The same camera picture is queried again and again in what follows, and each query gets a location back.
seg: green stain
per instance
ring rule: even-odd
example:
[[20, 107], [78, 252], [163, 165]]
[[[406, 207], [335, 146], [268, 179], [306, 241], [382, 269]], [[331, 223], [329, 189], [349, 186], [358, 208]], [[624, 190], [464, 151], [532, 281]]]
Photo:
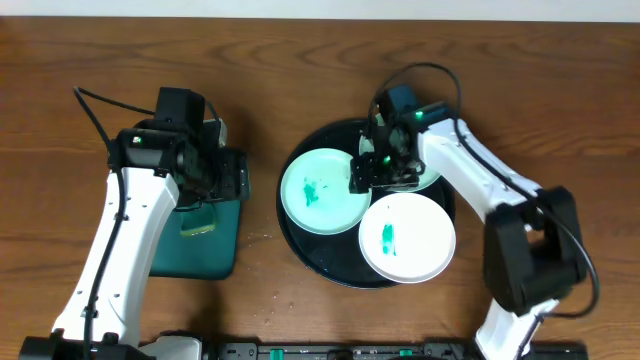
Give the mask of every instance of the green stain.
[[382, 253], [389, 255], [393, 253], [396, 256], [396, 245], [394, 243], [393, 225], [386, 224], [382, 229]]
[[304, 195], [307, 197], [307, 207], [311, 206], [314, 202], [318, 201], [318, 196], [316, 195], [316, 182], [312, 182], [311, 184], [304, 184]]

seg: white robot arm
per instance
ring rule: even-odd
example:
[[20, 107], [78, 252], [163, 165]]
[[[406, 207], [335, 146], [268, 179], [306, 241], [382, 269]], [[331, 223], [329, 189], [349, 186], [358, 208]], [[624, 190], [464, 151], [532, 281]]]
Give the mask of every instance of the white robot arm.
[[[475, 210], [482, 222], [499, 205], [525, 203], [527, 200], [522, 195], [492, 175], [461, 146], [453, 122], [453, 119], [441, 120], [418, 135], [419, 156], [425, 165], [441, 174]], [[458, 120], [458, 126], [476, 153], [532, 196], [537, 196], [536, 191], [540, 190], [537, 183], [517, 174], [493, 155], [473, 136], [463, 120]], [[513, 360], [520, 353], [526, 355], [533, 336], [529, 331], [537, 321], [536, 316], [550, 312], [557, 304], [557, 299], [549, 299], [532, 307], [527, 314], [518, 316], [504, 310], [493, 300], [485, 323], [476, 334], [478, 349], [486, 359], [491, 360]], [[520, 351], [523, 342], [526, 347]]]
[[[138, 346], [140, 342], [140, 308], [147, 286], [149, 270], [162, 229], [178, 202], [178, 186], [171, 175], [154, 176], [153, 169], [126, 167], [127, 206], [125, 221], [111, 252], [96, 300], [92, 341], [100, 342], [107, 333], [118, 336], [120, 344]], [[107, 198], [98, 232], [80, 281], [56, 320], [53, 331], [64, 330], [63, 337], [82, 340], [89, 292], [98, 264], [115, 222], [118, 208], [116, 174], [107, 178]]]
[[[360, 143], [367, 146], [352, 160], [351, 191], [415, 185], [425, 166], [446, 179], [485, 223], [484, 278], [494, 300], [475, 337], [478, 355], [513, 360], [527, 354], [542, 317], [586, 277], [572, 196], [516, 173], [446, 105], [423, 106], [407, 85], [379, 93], [374, 104], [380, 114], [363, 134]], [[543, 206], [568, 224], [564, 231], [546, 218]], [[543, 241], [529, 244], [532, 229], [544, 232]], [[575, 242], [567, 229], [577, 234]]]

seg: white plate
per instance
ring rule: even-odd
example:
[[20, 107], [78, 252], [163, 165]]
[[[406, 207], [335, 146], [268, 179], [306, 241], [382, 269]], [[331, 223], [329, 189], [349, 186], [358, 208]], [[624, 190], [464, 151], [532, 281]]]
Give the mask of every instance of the white plate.
[[413, 193], [376, 201], [362, 218], [358, 235], [367, 263], [385, 278], [407, 284], [438, 275], [451, 261], [456, 244], [444, 209]]
[[315, 149], [296, 158], [280, 185], [287, 215], [304, 230], [333, 235], [351, 229], [371, 204], [367, 194], [349, 193], [352, 156], [336, 149]]

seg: wooden table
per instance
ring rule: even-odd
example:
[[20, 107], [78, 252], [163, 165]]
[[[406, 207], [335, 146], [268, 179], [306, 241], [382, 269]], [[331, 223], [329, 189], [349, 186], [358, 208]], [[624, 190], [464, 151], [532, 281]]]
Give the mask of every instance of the wooden table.
[[[593, 316], [549, 320], [536, 339], [582, 339], [592, 359], [640, 351], [640, 27], [613, 24], [4, 18], [0, 20], [0, 357], [46, 336], [79, 278], [107, 175], [103, 144], [72, 95], [80, 85], [153, 108], [160, 86], [213, 100], [250, 157], [233, 275], [152, 278], [142, 337], [190, 329], [263, 342], [470, 338], [490, 295], [482, 224], [458, 201], [456, 255], [421, 285], [362, 291], [314, 274], [275, 213], [278, 174], [305, 136], [362, 116], [375, 88], [412, 61], [463, 84], [463, 117], [506, 163], [576, 197], [598, 267]], [[431, 100], [448, 80], [407, 78]], [[141, 117], [91, 103], [114, 136]], [[561, 309], [588, 301], [581, 285]]]

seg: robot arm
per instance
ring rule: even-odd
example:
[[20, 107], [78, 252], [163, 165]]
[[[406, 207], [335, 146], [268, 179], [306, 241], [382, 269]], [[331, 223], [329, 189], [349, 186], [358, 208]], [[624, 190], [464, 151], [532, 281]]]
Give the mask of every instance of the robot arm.
[[[361, 154], [352, 161], [352, 192], [369, 187], [415, 185], [424, 167], [439, 173], [485, 223], [484, 279], [494, 300], [475, 344], [479, 356], [513, 360], [529, 351], [540, 314], [549, 313], [574, 284], [586, 277], [585, 264], [571, 240], [546, 220], [537, 205], [510, 189], [459, 142], [454, 122], [471, 149], [493, 168], [580, 231], [571, 194], [542, 189], [517, 174], [454, 120], [442, 103], [423, 106], [407, 85], [388, 89], [378, 99], [380, 115], [363, 136]], [[544, 232], [530, 244], [527, 232]]]
[[[96, 301], [92, 341], [100, 342], [107, 333], [118, 336], [120, 344], [138, 346], [140, 342], [140, 308], [155, 255], [158, 239], [176, 207], [179, 191], [171, 175], [154, 176], [153, 169], [122, 169], [127, 192], [125, 221], [109, 261]], [[107, 198], [80, 281], [53, 331], [63, 330], [63, 337], [82, 340], [89, 290], [98, 263], [115, 222], [118, 207], [118, 184], [115, 173], [107, 178]]]
[[[467, 143], [494, 168], [507, 174], [517, 185], [526, 189], [532, 196], [540, 186], [518, 175], [500, 159], [493, 155], [471, 134], [467, 124], [459, 121], [460, 131], [466, 136]], [[453, 119], [439, 121], [427, 131], [418, 134], [417, 146], [419, 158], [424, 164], [438, 172], [453, 185], [460, 195], [471, 205], [482, 222], [486, 215], [500, 204], [517, 205], [526, 199], [509, 189], [489, 171], [474, 160], [460, 145], [454, 132]]]
[[190, 90], [161, 88], [154, 119], [123, 129], [112, 140], [109, 165], [121, 169], [126, 206], [95, 311], [88, 314], [89, 294], [114, 229], [121, 195], [115, 172], [107, 178], [102, 218], [80, 281], [52, 335], [28, 337], [21, 358], [75, 358], [85, 340], [86, 316], [93, 317], [89, 340], [97, 360], [158, 358], [159, 353], [163, 359], [199, 358], [201, 343], [190, 338], [137, 347], [149, 271], [171, 212], [197, 202], [245, 200], [250, 194], [245, 154], [224, 147], [224, 123], [217, 118], [203, 122], [204, 106], [204, 98]]

